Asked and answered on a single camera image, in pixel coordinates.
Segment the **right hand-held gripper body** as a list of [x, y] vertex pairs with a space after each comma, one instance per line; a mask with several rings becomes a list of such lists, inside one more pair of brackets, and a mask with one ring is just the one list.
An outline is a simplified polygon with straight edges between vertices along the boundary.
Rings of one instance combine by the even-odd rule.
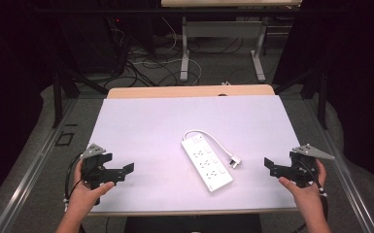
[[310, 144], [293, 148], [289, 153], [289, 158], [291, 160], [291, 170], [294, 173], [294, 177], [291, 180], [301, 188], [318, 179], [317, 158], [335, 159], [333, 155], [319, 150]]

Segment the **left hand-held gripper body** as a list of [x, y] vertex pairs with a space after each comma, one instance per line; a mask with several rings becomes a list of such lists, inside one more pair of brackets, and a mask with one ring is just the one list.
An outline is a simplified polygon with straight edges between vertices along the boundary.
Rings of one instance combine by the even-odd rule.
[[96, 144], [91, 144], [81, 155], [83, 162], [81, 169], [81, 178], [89, 184], [91, 189], [97, 188], [104, 182], [103, 171], [104, 164], [111, 161], [113, 155], [106, 153], [106, 150]]

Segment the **white power plug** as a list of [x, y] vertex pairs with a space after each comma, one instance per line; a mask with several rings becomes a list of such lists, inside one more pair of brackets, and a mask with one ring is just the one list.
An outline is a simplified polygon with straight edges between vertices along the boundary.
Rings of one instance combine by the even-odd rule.
[[229, 165], [235, 169], [238, 165], [240, 165], [242, 162], [242, 160], [238, 157], [238, 156], [235, 156], [235, 155], [232, 155], [230, 157], [230, 162], [229, 162]]

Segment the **white power strip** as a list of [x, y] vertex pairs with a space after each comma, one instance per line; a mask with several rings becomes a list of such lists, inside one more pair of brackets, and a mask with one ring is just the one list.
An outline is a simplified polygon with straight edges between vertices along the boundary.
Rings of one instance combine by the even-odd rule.
[[202, 134], [184, 139], [182, 146], [210, 192], [233, 182], [233, 178]]

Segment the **person's right hand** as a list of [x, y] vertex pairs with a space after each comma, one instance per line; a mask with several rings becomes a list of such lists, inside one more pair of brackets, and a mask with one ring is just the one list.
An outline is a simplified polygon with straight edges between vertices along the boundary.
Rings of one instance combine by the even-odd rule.
[[300, 212], [314, 212], [323, 207], [319, 188], [316, 184], [300, 188], [284, 177], [280, 177], [278, 181], [292, 194], [294, 202]]

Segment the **person's left hand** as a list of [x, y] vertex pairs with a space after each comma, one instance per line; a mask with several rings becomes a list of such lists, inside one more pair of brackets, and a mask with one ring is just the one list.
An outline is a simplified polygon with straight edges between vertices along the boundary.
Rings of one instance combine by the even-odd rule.
[[95, 202], [115, 186], [113, 182], [107, 182], [95, 189], [87, 187], [82, 180], [82, 167], [83, 162], [80, 160], [74, 172], [74, 189], [70, 194], [67, 213], [89, 213]]

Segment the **white table mat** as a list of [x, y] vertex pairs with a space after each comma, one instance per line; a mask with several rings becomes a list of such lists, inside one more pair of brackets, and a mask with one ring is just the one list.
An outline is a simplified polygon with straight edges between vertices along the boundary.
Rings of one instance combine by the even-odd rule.
[[[227, 165], [233, 182], [210, 192], [181, 142], [194, 130]], [[267, 157], [289, 165], [298, 140], [276, 95], [188, 98], [107, 99], [92, 143], [113, 155], [110, 168], [133, 163], [125, 181], [93, 208], [97, 215], [145, 216], [213, 213], [260, 213], [293, 210], [291, 194], [271, 177]]]

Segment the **black metal stand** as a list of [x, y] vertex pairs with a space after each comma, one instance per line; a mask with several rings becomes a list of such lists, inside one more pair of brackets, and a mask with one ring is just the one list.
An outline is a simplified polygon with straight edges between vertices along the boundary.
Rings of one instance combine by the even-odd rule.
[[65, 93], [69, 98], [76, 99], [80, 96], [76, 83], [83, 83], [86, 86], [106, 95], [109, 90], [99, 84], [89, 80], [81, 73], [78, 73], [71, 68], [56, 64], [51, 72], [52, 87], [53, 87], [53, 105], [54, 105], [54, 123], [53, 128], [56, 128], [63, 120], [63, 106], [62, 93]]
[[312, 99], [315, 94], [318, 94], [318, 109], [317, 119], [321, 127], [326, 130], [327, 125], [325, 121], [326, 115], [326, 99], [327, 99], [327, 84], [328, 84], [328, 67], [317, 63], [313, 67], [307, 69], [305, 72], [287, 81], [284, 84], [274, 88], [276, 94], [287, 90], [296, 83], [304, 82], [300, 91], [302, 99]]

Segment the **person's dark lap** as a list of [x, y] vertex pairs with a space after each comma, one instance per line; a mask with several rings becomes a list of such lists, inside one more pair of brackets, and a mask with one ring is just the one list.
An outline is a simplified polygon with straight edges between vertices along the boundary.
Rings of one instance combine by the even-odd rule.
[[258, 214], [132, 216], [124, 233], [262, 233]]

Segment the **dark curtain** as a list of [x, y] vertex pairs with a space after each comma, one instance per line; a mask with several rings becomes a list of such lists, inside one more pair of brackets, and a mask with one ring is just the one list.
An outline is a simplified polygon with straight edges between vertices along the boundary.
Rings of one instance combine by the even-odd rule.
[[374, 0], [302, 0], [300, 8], [342, 13], [294, 21], [273, 83], [328, 58], [327, 101], [343, 126], [344, 154], [374, 175]]
[[31, 33], [22, 0], [0, 0], [0, 186], [43, 109], [50, 72]]

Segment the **black equipment cabinet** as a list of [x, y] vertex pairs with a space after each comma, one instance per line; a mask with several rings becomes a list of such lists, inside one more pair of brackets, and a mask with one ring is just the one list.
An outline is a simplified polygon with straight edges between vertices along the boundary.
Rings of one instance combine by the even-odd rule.
[[103, 17], [67, 16], [58, 20], [82, 73], [112, 73], [122, 68]]

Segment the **white-legged background desk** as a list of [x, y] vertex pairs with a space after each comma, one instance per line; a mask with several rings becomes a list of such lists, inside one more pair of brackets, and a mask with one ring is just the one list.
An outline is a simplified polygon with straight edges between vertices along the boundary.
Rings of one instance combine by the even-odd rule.
[[[288, 10], [299, 6], [302, 0], [161, 0], [161, 6], [175, 10]], [[266, 36], [269, 17], [258, 17], [257, 20], [226, 20], [203, 19], [197, 21], [189, 17], [182, 17], [182, 49], [180, 81], [188, 78], [189, 38], [255, 38], [255, 49], [251, 57], [255, 68], [255, 77], [261, 83], [266, 81], [260, 62], [260, 53]]]

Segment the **aluminium floor rail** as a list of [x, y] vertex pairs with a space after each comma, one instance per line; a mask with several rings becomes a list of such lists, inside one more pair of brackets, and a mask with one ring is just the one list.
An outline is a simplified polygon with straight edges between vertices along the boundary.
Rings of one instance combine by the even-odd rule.
[[311, 144], [335, 156], [333, 160], [323, 160], [329, 174], [325, 186], [329, 188], [328, 220], [331, 229], [335, 233], [374, 233], [373, 217], [364, 204], [341, 151], [331, 139], [329, 131], [323, 129], [319, 122], [315, 103], [304, 100], [303, 104], [320, 138], [317, 143]]
[[52, 233], [64, 212], [64, 184], [79, 152], [78, 100], [69, 100], [55, 128], [43, 122], [34, 129], [14, 170], [0, 190], [0, 233]]

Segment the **black horizontal frame bar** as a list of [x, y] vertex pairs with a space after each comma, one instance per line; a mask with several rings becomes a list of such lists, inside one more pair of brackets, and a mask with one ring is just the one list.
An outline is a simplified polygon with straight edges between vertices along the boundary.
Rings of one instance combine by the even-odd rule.
[[343, 14], [343, 10], [266, 10], [266, 9], [155, 9], [155, 10], [67, 10], [67, 9], [39, 9], [29, 10], [33, 14], [46, 15], [102, 15], [125, 17], [213, 17], [213, 16], [290, 16], [290, 17], [329, 17]]

